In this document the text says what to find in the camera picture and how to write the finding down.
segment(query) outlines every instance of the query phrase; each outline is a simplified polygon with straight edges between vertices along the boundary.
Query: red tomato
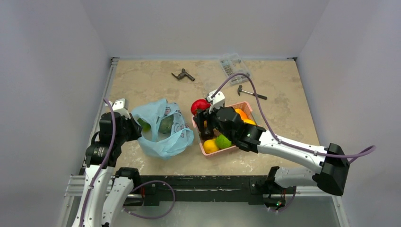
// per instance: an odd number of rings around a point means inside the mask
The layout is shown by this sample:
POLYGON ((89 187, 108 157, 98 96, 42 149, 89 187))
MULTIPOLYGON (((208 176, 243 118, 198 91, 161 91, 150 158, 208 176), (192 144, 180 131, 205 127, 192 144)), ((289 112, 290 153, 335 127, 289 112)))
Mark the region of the red tomato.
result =
POLYGON ((206 110, 209 107, 210 107, 210 103, 208 103, 205 99, 198 99, 192 103, 191 113, 193 115, 196 115, 196 110, 198 110, 198 109, 206 110))

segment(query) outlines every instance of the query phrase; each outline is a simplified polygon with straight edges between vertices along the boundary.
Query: green fruit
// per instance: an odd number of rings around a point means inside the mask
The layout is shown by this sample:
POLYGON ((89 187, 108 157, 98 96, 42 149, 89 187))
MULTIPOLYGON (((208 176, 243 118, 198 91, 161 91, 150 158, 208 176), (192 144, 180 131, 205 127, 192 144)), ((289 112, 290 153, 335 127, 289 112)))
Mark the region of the green fruit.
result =
POLYGON ((174 115, 170 115, 160 121, 159 132, 162 134, 171 133, 171 128, 174 123, 174 115))
POLYGON ((225 137, 224 135, 217 136, 215 142, 216 142, 216 145, 218 146, 218 148, 220 148, 220 149, 226 149, 231 146, 231 141, 229 141, 227 139, 227 137, 225 137))
POLYGON ((138 123, 141 125, 142 131, 147 132, 150 130, 150 124, 147 123, 146 121, 139 118, 138 123))

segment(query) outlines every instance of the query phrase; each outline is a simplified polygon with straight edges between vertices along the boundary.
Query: table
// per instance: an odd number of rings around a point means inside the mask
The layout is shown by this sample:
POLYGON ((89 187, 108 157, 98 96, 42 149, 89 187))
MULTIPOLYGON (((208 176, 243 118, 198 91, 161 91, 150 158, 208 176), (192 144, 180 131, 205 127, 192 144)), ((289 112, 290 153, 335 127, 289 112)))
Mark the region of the table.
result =
MULTIPOLYGON (((295 62, 244 62, 252 72, 257 92, 268 97, 268 100, 260 102, 274 132, 289 139, 317 145, 314 123, 295 62)), ((138 105, 166 98, 169 102, 178 103, 193 130, 191 104, 217 89, 225 79, 217 60, 119 60, 109 99, 126 98, 131 111, 138 105), (178 81, 171 75, 180 73, 182 68, 195 77, 194 82, 188 78, 178 81)), ((252 90, 249 82, 242 85, 244 90, 252 90)), ((258 125, 266 127, 255 97, 245 93, 238 96, 237 88, 227 84, 222 89, 226 105, 249 102, 258 125)), ((184 152, 169 160, 146 156, 137 141, 127 142, 122 146, 116 169, 135 167, 141 175, 266 175, 272 166, 295 167, 298 164, 271 155, 240 150, 206 158, 195 138, 184 152)))

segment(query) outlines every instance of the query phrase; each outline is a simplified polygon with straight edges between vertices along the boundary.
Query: blue plastic bag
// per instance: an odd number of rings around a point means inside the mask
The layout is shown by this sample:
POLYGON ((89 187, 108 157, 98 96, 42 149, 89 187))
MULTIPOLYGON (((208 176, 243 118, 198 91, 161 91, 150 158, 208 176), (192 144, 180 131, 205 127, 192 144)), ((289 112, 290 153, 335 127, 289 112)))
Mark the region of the blue plastic bag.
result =
POLYGON ((141 118, 150 124, 150 131, 142 132, 139 145, 146 155, 168 159, 183 152, 193 142, 193 131, 185 123, 184 117, 176 103, 167 103, 166 99, 138 106, 131 112, 138 122, 141 118), (159 132, 160 122, 173 115, 170 134, 159 132))

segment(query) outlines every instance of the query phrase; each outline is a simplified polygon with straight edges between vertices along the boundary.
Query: pink basket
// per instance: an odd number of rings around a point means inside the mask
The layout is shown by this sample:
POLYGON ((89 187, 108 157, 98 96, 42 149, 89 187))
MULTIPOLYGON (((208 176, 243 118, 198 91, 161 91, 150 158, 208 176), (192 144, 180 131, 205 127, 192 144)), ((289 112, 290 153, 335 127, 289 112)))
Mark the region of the pink basket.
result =
MULTIPOLYGON (((241 109, 242 111, 245 112, 246 116, 247 116, 250 120, 255 121, 255 119, 254 119, 253 116, 252 116, 252 108, 251 108, 251 106, 249 105, 248 102, 236 103, 236 104, 230 105, 230 107, 232 107, 232 108, 234 108, 234 109, 241 109)), ((217 154, 217 153, 227 152, 227 151, 233 151, 233 150, 237 150, 237 149, 238 149, 238 147, 236 147, 236 146, 231 146, 231 147, 226 148, 226 149, 221 149, 221 150, 218 150, 218 151, 216 151, 216 152, 213 152, 213 153, 210 153, 210 154, 206 154, 205 150, 203 149, 203 143, 204 143, 205 141, 202 140, 202 139, 199 137, 199 130, 198 130, 198 127, 196 126, 196 123, 195 123, 195 121, 193 120, 193 118, 192 118, 192 124, 193 124, 193 127, 196 129, 197 137, 199 138, 199 141, 200 141, 200 142, 199 142, 200 149, 201 149, 202 153, 203 153, 205 156, 210 157, 210 156, 215 155, 215 154, 217 154)))

